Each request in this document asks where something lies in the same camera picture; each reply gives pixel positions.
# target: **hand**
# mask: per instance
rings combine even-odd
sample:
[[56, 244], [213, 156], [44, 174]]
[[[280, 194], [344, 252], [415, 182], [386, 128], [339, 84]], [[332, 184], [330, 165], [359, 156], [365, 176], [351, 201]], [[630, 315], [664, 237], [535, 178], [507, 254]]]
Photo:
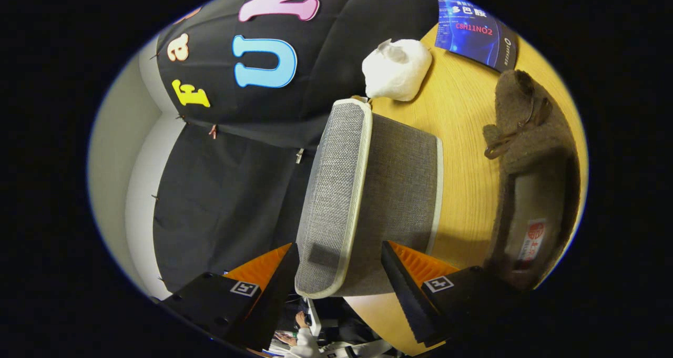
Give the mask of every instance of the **hand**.
[[273, 334], [277, 339], [280, 341], [290, 345], [290, 346], [296, 346], [297, 345], [297, 339], [294, 337], [291, 337], [287, 334], [280, 334], [279, 332], [276, 332]]
[[297, 313], [297, 315], [295, 316], [295, 320], [300, 328], [308, 328], [308, 324], [306, 324], [306, 315], [304, 314], [303, 311]]

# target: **brown slipper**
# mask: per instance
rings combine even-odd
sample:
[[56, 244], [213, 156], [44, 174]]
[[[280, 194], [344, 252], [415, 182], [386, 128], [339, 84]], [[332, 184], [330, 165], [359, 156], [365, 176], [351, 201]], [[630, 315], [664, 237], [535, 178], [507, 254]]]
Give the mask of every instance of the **brown slipper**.
[[496, 125], [484, 127], [488, 159], [500, 158], [500, 191], [484, 267], [527, 290], [569, 243], [579, 206], [579, 162], [563, 112], [521, 70], [495, 87]]

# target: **book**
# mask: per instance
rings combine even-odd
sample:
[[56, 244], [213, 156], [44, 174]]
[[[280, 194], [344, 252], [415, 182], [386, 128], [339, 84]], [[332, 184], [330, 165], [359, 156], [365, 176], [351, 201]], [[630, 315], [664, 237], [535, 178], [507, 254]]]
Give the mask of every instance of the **book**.
[[437, 0], [435, 46], [471, 58], [502, 73], [514, 69], [517, 35], [493, 15], [467, 0]]

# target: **black fabric banner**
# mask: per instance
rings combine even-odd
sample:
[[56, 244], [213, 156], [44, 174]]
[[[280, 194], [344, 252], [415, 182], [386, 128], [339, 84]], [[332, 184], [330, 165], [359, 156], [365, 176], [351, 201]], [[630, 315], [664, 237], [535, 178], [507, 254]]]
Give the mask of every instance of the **black fabric banner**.
[[[156, 258], [169, 291], [295, 240], [332, 104], [364, 95], [362, 61], [380, 42], [421, 39], [438, 18], [437, 0], [316, 0], [309, 20], [267, 14], [241, 21], [251, 1], [214, 0], [159, 34], [161, 80], [190, 123], [166, 163], [154, 214]], [[236, 56], [234, 39], [264, 39], [255, 44], [282, 52]], [[296, 69], [287, 84], [240, 85], [237, 64], [266, 70], [253, 81], [268, 79], [292, 51]]]

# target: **wooden table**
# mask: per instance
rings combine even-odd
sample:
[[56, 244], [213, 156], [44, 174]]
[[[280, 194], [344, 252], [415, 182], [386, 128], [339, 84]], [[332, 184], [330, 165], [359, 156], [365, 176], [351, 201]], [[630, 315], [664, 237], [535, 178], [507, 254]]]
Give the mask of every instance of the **wooden table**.
[[[435, 47], [436, 34], [437, 25], [421, 40], [430, 49], [433, 63], [416, 98], [408, 102], [377, 98], [372, 101], [372, 111], [442, 139], [444, 197], [432, 255], [462, 269], [483, 264], [495, 219], [498, 160], [484, 157], [486, 143], [481, 131], [486, 124], [495, 124], [495, 84], [499, 73]], [[516, 68], [529, 73], [548, 90], [574, 135], [581, 180], [574, 234], [586, 202], [589, 176], [586, 137], [579, 113], [552, 66], [521, 38]], [[397, 350], [414, 356], [435, 348], [416, 343], [394, 293], [345, 299]]]

